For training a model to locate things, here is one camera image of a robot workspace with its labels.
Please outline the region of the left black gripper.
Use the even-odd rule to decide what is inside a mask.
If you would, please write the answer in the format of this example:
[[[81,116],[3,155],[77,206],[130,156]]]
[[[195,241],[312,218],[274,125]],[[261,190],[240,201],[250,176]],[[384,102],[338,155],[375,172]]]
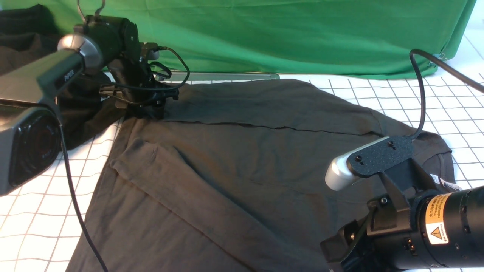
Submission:
[[[107,68],[116,83],[127,87],[102,84],[99,93],[102,98],[114,98],[116,108],[129,114],[153,114],[154,119],[162,119],[166,100],[178,100],[179,88],[157,88],[155,92],[135,90],[135,87],[162,86],[155,81],[147,62],[132,62],[119,57],[107,64]]]

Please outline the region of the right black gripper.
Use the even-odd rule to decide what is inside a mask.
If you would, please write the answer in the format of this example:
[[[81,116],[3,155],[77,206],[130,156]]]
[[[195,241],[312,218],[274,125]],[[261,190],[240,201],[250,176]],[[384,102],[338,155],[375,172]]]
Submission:
[[[369,213],[341,227],[320,248],[331,272],[402,272],[424,268],[420,212],[424,196],[398,211],[389,195],[368,201]]]

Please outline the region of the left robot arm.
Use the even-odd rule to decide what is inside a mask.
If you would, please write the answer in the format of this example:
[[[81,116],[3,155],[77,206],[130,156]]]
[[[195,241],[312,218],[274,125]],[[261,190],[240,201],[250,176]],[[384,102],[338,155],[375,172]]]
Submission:
[[[57,98],[80,75],[107,68],[114,82],[100,81],[99,95],[117,108],[156,112],[177,100],[183,84],[156,81],[150,60],[157,43],[142,43],[127,18],[90,15],[64,36],[57,52],[1,77],[1,195],[47,170],[62,147],[62,113]]]

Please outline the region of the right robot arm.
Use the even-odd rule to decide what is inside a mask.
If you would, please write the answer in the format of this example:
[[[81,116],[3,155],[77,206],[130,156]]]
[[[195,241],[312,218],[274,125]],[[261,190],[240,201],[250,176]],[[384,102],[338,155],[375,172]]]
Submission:
[[[320,248],[330,272],[404,272],[432,268],[483,267],[483,187],[424,194],[413,228],[371,235],[390,227],[397,212],[378,202],[368,216],[341,227]]]

